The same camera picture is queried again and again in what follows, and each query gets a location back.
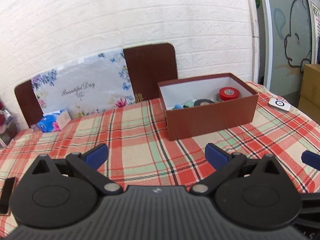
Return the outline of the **green patterned packet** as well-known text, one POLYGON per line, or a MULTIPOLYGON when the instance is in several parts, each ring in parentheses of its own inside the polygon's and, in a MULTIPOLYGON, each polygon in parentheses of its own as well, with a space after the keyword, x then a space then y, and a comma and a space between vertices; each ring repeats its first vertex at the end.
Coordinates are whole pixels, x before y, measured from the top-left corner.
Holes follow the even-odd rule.
POLYGON ((183 108, 189 108, 195 106, 196 99, 190 99, 183 104, 183 108))

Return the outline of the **plaid red bed sheet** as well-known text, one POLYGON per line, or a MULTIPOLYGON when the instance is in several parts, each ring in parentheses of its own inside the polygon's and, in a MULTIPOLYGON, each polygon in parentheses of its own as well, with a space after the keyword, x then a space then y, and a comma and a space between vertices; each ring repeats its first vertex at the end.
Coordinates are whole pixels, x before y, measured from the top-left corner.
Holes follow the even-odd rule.
POLYGON ((233 128, 170 141, 159 99, 72 120, 62 131, 18 133, 1 150, 1 180, 21 179, 40 154, 53 159, 72 152, 86 152, 105 143, 109 149, 100 173, 122 187, 129 185, 191 185, 212 174, 204 157, 212 142, 228 153, 250 158, 272 154, 301 193, 319 190, 319 172, 304 164, 301 155, 319 152, 319 125, 296 107, 281 112, 269 105, 273 94, 250 83, 258 93, 253 121, 233 128))

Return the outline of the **brown cardboard shoe box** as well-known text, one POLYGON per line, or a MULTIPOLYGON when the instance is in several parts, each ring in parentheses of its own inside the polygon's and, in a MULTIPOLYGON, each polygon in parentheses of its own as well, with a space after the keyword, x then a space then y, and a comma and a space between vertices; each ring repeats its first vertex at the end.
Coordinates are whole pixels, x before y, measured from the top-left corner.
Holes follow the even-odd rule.
POLYGON ((232 73, 163 81, 158 86, 171 141, 253 121, 258 93, 232 73), (235 88, 239 97, 214 102, 219 90, 227 87, 235 88))

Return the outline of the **glass door with cartoon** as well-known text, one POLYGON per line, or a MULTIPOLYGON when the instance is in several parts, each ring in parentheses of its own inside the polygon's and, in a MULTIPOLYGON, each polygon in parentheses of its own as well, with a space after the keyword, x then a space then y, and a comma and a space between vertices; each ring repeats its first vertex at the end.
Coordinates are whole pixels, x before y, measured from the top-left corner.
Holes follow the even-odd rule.
POLYGON ((300 92, 305 64, 314 48, 310 0, 260 0, 264 29, 264 86, 284 98, 300 92))

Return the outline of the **black phone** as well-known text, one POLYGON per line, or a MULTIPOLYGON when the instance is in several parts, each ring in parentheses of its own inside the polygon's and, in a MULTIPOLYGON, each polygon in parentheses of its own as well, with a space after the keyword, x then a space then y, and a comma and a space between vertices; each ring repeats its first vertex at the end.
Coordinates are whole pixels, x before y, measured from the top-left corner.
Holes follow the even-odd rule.
POLYGON ((16 177, 7 178, 4 182, 4 185, 1 191, 1 202, 0 202, 1 216, 8 216, 10 213, 9 200, 10 200, 12 191, 16 185, 16 182, 17 182, 16 177))

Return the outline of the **black tape roll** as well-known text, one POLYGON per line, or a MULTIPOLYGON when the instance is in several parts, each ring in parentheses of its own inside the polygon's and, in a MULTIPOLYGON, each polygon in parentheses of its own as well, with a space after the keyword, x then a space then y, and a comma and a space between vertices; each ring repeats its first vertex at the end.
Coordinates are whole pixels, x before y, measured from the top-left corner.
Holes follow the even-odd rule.
POLYGON ((195 106, 205 106, 205 105, 210 105, 212 103, 215 103, 215 102, 209 99, 199 99, 195 102, 195 106))

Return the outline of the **dark brown headboard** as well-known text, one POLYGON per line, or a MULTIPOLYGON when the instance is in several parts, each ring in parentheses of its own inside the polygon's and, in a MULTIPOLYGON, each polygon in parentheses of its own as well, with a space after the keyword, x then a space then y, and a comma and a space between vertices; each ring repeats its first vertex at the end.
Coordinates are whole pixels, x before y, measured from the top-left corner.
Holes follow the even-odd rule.
MULTIPOLYGON (((125 48, 124 56, 137 102, 159 97, 158 83, 177 79, 175 48, 170 43, 125 48)), ((33 126, 43 111, 31 81, 17 85, 14 92, 28 127, 33 126)))

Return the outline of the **brown cardboard box stack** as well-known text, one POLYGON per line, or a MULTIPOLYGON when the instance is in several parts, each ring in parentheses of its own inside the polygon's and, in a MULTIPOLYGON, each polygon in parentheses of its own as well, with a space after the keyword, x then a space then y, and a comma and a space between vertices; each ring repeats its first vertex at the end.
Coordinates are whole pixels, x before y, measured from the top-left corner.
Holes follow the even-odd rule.
POLYGON ((319 64, 304 66, 298 109, 319 124, 320 119, 320 71, 319 64))

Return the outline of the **blue tissue pack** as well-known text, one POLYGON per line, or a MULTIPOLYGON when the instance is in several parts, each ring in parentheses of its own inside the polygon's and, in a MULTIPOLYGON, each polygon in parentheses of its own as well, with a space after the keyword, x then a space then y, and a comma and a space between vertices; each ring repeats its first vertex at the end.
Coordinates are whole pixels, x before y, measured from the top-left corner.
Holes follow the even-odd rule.
POLYGON ((45 114, 37 123, 37 126, 43 133, 57 132, 61 131, 70 121, 71 117, 63 109, 45 114))

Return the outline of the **red tape roll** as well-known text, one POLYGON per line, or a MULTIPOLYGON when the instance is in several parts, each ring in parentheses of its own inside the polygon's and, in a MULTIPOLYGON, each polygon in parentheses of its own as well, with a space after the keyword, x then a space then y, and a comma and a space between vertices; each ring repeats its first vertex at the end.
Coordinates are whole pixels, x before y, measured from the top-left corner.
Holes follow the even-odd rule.
POLYGON ((238 99, 240 97, 240 92, 233 87, 223 87, 219 90, 219 98, 222 101, 229 101, 238 99))

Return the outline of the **white round tag device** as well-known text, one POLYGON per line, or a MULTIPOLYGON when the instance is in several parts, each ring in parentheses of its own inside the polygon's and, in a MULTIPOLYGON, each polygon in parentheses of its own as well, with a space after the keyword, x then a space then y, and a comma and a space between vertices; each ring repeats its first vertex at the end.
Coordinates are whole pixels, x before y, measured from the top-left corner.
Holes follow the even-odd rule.
POLYGON ((290 111, 290 108, 291 108, 291 105, 285 101, 281 101, 281 100, 278 100, 276 98, 271 98, 269 101, 268 101, 268 105, 272 108, 275 108, 279 111, 282 111, 282 112, 289 112, 290 111))

